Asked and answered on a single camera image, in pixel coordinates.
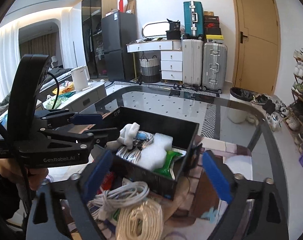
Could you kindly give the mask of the person's left hand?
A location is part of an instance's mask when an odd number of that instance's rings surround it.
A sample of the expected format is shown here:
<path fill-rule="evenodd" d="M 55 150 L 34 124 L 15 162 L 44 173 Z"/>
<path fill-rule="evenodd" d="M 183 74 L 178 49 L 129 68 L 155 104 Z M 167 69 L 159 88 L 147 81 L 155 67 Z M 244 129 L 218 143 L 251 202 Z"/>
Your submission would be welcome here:
<path fill-rule="evenodd" d="M 47 177 L 47 168 L 25 168 L 28 173 L 28 183 L 30 189 L 37 191 L 42 181 Z M 14 183 L 22 183 L 23 175 L 18 163 L 13 159 L 0 159 L 0 175 Z"/>

